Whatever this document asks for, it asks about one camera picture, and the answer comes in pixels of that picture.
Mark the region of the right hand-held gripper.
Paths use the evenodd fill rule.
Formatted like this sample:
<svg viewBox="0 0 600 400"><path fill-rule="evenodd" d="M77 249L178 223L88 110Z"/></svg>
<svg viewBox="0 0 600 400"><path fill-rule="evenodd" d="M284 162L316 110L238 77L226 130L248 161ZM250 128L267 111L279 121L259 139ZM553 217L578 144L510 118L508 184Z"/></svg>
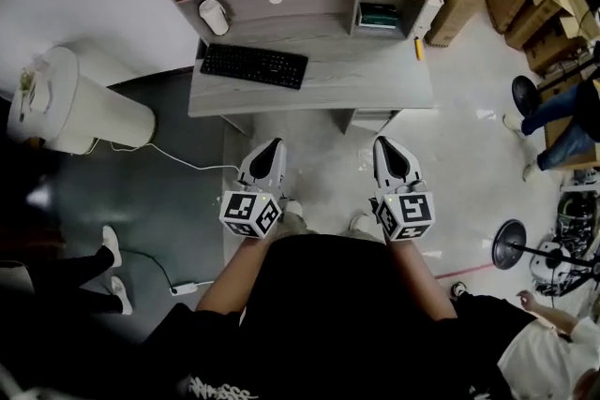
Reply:
<svg viewBox="0 0 600 400"><path fill-rule="evenodd" d="M421 180L416 156L397 141L385 136L373 143L373 168L376 180L384 178L384 167L391 177L416 180L406 185L379 188L369 200L376 221L382 226L387 243L422 238L435 223L432 194Z"/></svg>

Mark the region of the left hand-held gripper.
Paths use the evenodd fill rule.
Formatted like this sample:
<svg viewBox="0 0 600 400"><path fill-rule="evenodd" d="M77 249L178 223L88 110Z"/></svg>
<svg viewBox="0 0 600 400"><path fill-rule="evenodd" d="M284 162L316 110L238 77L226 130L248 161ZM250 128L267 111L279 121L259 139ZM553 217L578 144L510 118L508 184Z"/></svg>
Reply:
<svg viewBox="0 0 600 400"><path fill-rule="evenodd" d="M284 178L287 168L287 147L282 138L273 138L252 150L242 161L239 179L263 179L272 169L277 178ZM223 194L219 221L231 234L263 240L282 217L282 210L273 194L258 187L250 190L226 190Z"/></svg>

